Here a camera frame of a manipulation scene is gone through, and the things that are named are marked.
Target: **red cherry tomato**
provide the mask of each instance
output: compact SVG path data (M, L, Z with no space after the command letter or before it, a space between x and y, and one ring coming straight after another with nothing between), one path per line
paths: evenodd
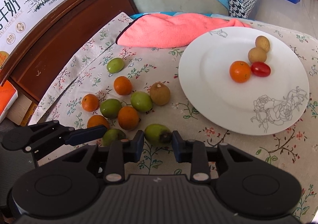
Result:
M254 62L251 65L251 71L258 77L267 77L271 74L271 68L266 63L262 62Z

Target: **floral tablecloth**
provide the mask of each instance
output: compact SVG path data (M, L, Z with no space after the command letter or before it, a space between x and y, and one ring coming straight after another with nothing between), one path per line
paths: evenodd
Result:
M127 76L134 91L147 92L153 83L160 81L171 90L170 103L163 107L155 106L150 112L140 114L138 129L144 130L151 123L161 123L171 130L178 130L183 139L194 138L205 142L207 146L227 142L293 174L303 187L294 216L302 222L311 221L318 209L318 41L292 30L242 20L253 28L276 36L291 48L306 69L311 90L307 109L297 123L274 135L251 137L213 124L189 103L178 79L179 59L185 47L132 48L114 44L117 35L131 21L126 14L121 13L76 52L46 92L30 124L57 119L65 126L86 128L87 120L93 114L100 114L99 110L88 113L82 109L81 100L86 94L96 94L101 102L117 98L125 105L130 103L130 96L119 96L114 92L112 84L116 77ZM114 57L123 58L126 65L120 73L112 75L107 72L106 64ZM110 124L113 128L119 128L116 120L111 120ZM135 131L127 131L126 134L133 138ZM78 147L62 146L40 160L39 164L45 164ZM210 169L211 176L217 177L213 162L210 163ZM132 173L188 175L190 164L178 164L169 147L155 148L145 142L140 162L127 163L125 170L127 176Z

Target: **green fruit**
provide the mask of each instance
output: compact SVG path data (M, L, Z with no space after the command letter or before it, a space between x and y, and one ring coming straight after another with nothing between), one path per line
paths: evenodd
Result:
M126 139L126 134L122 130L110 129L104 134L101 143L103 146L110 146L113 141L122 139Z
M118 116L118 112L121 109L121 102L117 99L106 99L101 103L101 114L109 119L114 119Z
M172 139L172 133L168 127L153 123L148 125L144 131L145 139L153 146L167 146Z
M131 95L130 103L134 109L141 113L146 113L152 109L152 100L146 92L134 92Z
M107 70L109 73L118 73L125 66L125 62L122 58L114 58L107 63Z

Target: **wooden cabinet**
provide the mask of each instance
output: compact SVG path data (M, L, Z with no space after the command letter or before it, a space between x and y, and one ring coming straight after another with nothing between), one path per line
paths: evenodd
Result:
M0 72L35 103L70 58L120 12L137 13L132 0L67 0L20 42Z

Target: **white plate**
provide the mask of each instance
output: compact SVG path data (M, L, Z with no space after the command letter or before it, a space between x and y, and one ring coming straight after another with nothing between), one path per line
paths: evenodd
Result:
M255 39L265 36L271 50L266 64L271 75L254 75L235 83L229 74L234 61L249 63ZM183 52L179 63L181 87L190 103L213 123L241 134L268 135L283 131L306 109L309 82L299 58L279 39L244 27L205 33Z

